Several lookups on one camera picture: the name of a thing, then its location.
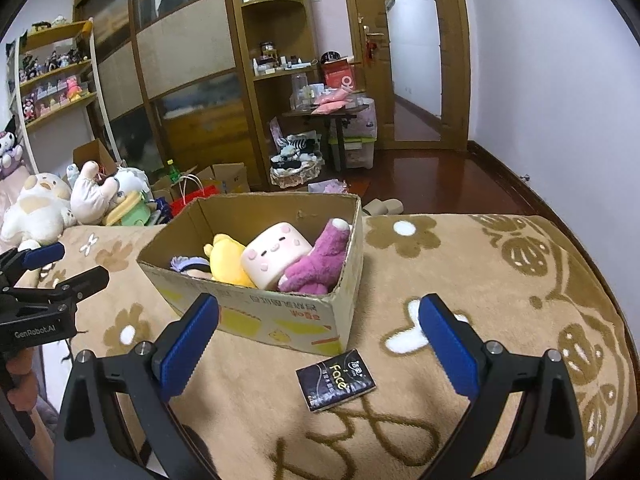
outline black tissue packet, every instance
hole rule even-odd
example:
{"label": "black tissue packet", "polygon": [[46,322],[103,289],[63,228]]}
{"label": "black tissue packet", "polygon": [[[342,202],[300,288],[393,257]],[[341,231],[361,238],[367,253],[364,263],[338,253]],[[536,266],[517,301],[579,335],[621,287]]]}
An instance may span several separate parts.
{"label": "black tissue packet", "polygon": [[300,368],[296,374],[311,412],[328,410],[376,387],[357,350]]}

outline human hand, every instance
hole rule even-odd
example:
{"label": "human hand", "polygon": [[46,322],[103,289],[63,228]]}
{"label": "human hand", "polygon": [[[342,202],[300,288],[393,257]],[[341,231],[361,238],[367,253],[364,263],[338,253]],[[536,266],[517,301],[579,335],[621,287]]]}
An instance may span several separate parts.
{"label": "human hand", "polygon": [[6,362],[6,370],[20,380],[13,390],[6,394],[7,400],[18,412],[30,412],[38,399],[38,380],[31,371],[33,348],[21,350],[17,356]]}

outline blue silicone fingertip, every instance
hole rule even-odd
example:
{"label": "blue silicone fingertip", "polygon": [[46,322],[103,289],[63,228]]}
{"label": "blue silicone fingertip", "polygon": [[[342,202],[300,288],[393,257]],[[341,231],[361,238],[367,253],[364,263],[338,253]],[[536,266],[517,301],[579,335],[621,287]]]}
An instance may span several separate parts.
{"label": "blue silicone fingertip", "polygon": [[159,383],[164,402],[184,391],[216,331],[219,312],[218,301],[215,297],[209,296],[162,361]]}
{"label": "blue silicone fingertip", "polygon": [[459,395],[475,399],[480,391],[478,364],[426,296],[420,300],[418,320],[453,389]]}
{"label": "blue silicone fingertip", "polygon": [[36,270],[61,260],[65,256],[65,247],[60,242],[27,251],[22,258],[22,266],[27,270]]}

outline small table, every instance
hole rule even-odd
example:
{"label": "small table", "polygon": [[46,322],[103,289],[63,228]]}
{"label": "small table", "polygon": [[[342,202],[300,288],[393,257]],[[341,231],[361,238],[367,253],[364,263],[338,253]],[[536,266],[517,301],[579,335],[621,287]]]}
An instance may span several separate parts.
{"label": "small table", "polygon": [[355,108],[340,108],[330,114],[313,114],[314,108],[311,110],[294,110],[292,112],[284,112],[283,117],[306,117],[309,119],[324,119],[331,123],[335,121],[335,133],[338,137],[338,158],[340,160],[340,172],[347,167],[347,153],[344,149],[344,134],[342,132],[343,119],[355,119],[360,112],[369,108],[369,105],[356,106]]}

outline white flower center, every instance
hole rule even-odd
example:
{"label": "white flower center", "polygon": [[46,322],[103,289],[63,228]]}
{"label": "white flower center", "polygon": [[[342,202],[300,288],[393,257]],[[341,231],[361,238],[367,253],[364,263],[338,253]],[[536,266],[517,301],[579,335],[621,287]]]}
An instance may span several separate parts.
{"label": "white flower center", "polygon": [[412,236],[415,234],[415,225],[406,220],[401,220],[394,224],[394,231],[400,236]]}
{"label": "white flower center", "polygon": [[133,338],[135,336],[136,329],[131,325],[127,325],[122,329],[122,332],[120,332],[120,342],[123,345],[130,345],[131,343],[133,343]]}

